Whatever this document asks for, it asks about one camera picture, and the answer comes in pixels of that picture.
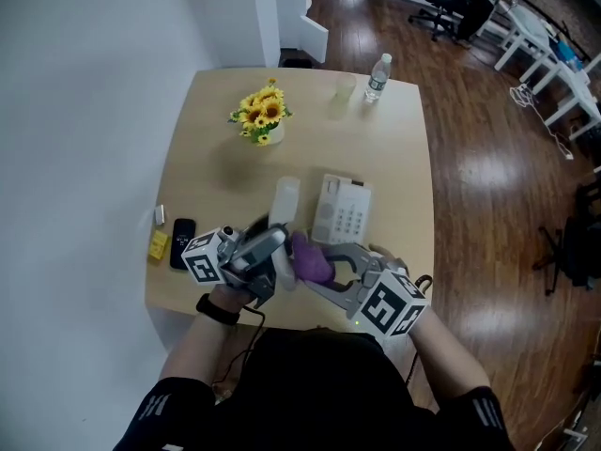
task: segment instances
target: office chair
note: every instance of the office chair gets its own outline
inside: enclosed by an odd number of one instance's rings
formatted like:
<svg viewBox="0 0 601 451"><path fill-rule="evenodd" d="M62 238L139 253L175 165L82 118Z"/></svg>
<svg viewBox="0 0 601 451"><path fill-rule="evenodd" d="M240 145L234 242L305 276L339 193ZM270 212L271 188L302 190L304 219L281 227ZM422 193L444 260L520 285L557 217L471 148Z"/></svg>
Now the office chair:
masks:
<svg viewBox="0 0 601 451"><path fill-rule="evenodd" d="M554 241L544 227L539 227L551 247L551 254L536 262L532 268L541 270L555 263L553 283L545 290L555 292L560 271L572 280L572 286L591 290L595 279L601 277L601 215L594 215L592 203L601 199L599 182L578 187L576 192L577 216L569 217L563 231L557 229Z"/></svg>
<svg viewBox="0 0 601 451"><path fill-rule="evenodd" d="M423 20L432 22L434 30L432 31L432 41L437 41L438 36L442 33L447 33L451 37L455 36L455 26L453 25L453 14L465 15L468 11L469 0L425 0L431 3L437 12L434 13L426 8L421 8L419 15L411 15L408 18L409 23L415 20Z"/></svg>

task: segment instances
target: black phone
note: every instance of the black phone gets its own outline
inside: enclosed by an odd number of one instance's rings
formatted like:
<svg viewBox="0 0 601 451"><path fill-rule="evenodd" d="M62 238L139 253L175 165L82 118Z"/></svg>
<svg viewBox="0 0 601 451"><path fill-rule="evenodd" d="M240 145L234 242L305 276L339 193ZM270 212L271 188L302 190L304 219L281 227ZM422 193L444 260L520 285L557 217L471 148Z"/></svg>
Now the black phone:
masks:
<svg viewBox="0 0 601 451"><path fill-rule="evenodd" d="M174 269L187 271L188 268L181 258L181 253L184 252L188 242L194 238L196 232L196 222L192 219L176 219L173 222L173 238L171 240L171 256L169 257L169 265Z"/></svg>

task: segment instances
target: table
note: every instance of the table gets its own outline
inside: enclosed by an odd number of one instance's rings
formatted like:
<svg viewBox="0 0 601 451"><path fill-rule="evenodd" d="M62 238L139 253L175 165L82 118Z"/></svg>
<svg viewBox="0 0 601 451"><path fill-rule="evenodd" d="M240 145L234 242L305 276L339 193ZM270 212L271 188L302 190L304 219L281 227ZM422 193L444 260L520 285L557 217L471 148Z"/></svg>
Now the table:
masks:
<svg viewBox="0 0 601 451"><path fill-rule="evenodd" d="M591 119L586 125L570 134L570 140L575 140L583 135L586 131L589 131L594 126L601 123L601 113L599 113L599 109L597 108L597 99L593 96L586 83L588 80L586 73L576 73L563 62L558 62L553 68L551 68L547 75L545 75L541 81L534 86L532 93L534 95L539 93L545 86L549 84L551 80L553 80L553 77L556 75L561 75L562 79L568 84L570 90L572 91L572 96L563 99L559 103L557 111L547 120L545 120L545 125L551 125L558 118L563 116L566 112L578 104L580 107L582 107L582 109L584 109Z"/></svg>
<svg viewBox="0 0 601 451"><path fill-rule="evenodd" d="M408 264L414 278L432 275L434 212L424 113L417 86L389 80L378 102L363 103L366 75L347 108L335 103L339 72L300 69L237 69L198 72L188 92L162 173L158 204L165 206L163 232L177 217L196 221L196 234L218 226L245 227L267 213L282 176L300 179L300 203L293 228L313 222L325 173L373 185L366 242L388 247ZM270 77L285 93L294 116L285 139L257 148L239 137L229 113ZM146 266L146 305L195 314L209 288L169 267L169 251ZM345 312L304 284L276 288L261 307L266 326L309 329L317 325L357 331ZM242 313L241 323L257 324Z"/></svg>
<svg viewBox="0 0 601 451"><path fill-rule="evenodd" d="M505 2L500 1L499 5L505 11L507 17L511 20L512 27L501 43L501 47L505 50L503 56L495 64L495 70L501 70L503 65L507 63L509 57L519 48L525 41L529 41L536 46L534 63L529 69L519 78L520 82L526 82L536 69L540 67L543 61L552 55L551 48L548 44L548 34L540 19L527 8L520 5L510 8Z"/></svg>

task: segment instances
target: white vase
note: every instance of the white vase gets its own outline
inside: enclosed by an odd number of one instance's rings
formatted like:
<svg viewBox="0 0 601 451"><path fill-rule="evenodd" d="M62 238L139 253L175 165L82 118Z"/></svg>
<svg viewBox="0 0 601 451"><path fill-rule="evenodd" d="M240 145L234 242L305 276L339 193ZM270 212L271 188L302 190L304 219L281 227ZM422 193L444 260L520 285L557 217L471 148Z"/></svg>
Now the white vase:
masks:
<svg viewBox="0 0 601 451"><path fill-rule="evenodd" d="M280 123L278 124L277 127L274 127L273 129L270 130L270 142L268 143L268 146L273 146L275 144L279 144L280 142L282 142L284 140L284 122L282 120L280 120Z"/></svg>

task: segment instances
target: plastic bottle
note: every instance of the plastic bottle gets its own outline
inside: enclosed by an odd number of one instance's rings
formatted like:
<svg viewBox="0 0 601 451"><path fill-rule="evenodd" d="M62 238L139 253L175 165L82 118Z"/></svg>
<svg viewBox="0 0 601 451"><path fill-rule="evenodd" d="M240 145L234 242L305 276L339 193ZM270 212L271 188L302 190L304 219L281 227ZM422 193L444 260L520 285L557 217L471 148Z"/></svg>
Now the plastic bottle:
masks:
<svg viewBox="0 0 601 451"><path fill-rule="evenodd" d="M367 101L376 101L384 90L388 78L391 76L391 62L393 58L390 54L383 54L380 60L372 69L372 76L369 78L369 84L365 89L365 99Z"/></svg>

